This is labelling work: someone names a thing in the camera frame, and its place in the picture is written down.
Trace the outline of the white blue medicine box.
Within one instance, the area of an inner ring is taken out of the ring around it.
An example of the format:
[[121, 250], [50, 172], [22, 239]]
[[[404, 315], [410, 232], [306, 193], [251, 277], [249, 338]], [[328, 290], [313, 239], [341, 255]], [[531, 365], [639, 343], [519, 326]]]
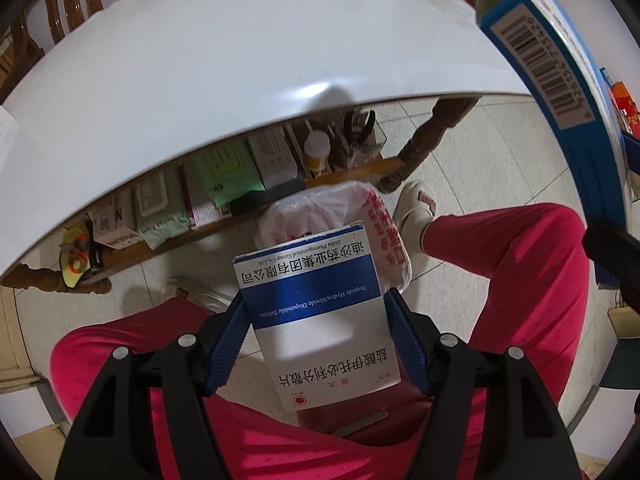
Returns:
[[233, 267], [287, 411], [399, 384], [383, 289], [362, 223], [236, 257]]

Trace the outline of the blue cartoon medicine box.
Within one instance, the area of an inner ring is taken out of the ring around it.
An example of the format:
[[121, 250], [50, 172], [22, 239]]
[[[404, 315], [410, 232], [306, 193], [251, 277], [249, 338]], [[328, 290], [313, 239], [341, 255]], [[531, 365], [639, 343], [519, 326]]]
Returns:
[[547, 119], [588, 223], [628, 229], [631, 190], [620, 124], [590, 52], [556, 0], [476, 0], [476, 22]]

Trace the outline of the cardboard boxes pile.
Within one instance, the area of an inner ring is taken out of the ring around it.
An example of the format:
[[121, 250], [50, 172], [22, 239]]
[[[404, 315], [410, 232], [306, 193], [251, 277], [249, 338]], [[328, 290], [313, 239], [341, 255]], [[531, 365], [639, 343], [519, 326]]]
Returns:
[[638, 138], [640, 136], [639, 109], [626, 84], [623, 81], [614, 81], [605, 67], [600, 68], [600, 73], [608, 86], [608, 93], [620, 122], [620, 128]]

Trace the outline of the beige slipper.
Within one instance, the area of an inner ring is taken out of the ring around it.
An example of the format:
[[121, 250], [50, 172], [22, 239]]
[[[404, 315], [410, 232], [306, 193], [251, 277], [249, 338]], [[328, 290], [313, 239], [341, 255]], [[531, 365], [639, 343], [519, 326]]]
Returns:
[[424, 233], [435, 220], [436, 209], [434, 193], [423, 181], [414, 180], [402, 188], [393, 219], [410, 255], [424, 253]]

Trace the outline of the green wipes pack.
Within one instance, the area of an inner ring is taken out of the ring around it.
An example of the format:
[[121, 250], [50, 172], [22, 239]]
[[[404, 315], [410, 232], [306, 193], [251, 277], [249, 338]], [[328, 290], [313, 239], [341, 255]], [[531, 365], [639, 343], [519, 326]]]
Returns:
[[194, 157], [204, 191], [217, 208], [227, 206], [249, 192], [262, 192], [258, 168], [247, 143], [230, 141]]

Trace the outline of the white pill bottle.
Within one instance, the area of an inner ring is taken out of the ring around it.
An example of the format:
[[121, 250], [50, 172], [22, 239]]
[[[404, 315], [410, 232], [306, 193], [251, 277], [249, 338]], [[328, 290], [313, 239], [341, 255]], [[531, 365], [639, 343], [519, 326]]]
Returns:
[[326, 169], [326, 162], [331, 153], [329, 136], [319, 130], [311, 131], [304, 143], [304, 161], [309, 171], [320, 174]]

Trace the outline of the long wooden bench sofa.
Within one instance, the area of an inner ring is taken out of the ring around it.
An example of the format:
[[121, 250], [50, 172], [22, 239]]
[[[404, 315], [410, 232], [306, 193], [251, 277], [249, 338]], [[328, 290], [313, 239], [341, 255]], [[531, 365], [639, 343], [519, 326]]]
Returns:
[[2, 99], [11, 94], [46, 54], [28, 29], [28, 12], [38, 2], [43, 2], [46, 7], [49, 32], [55, 44], [104, 9], [102, 0], [26, 0], [1, 37]]

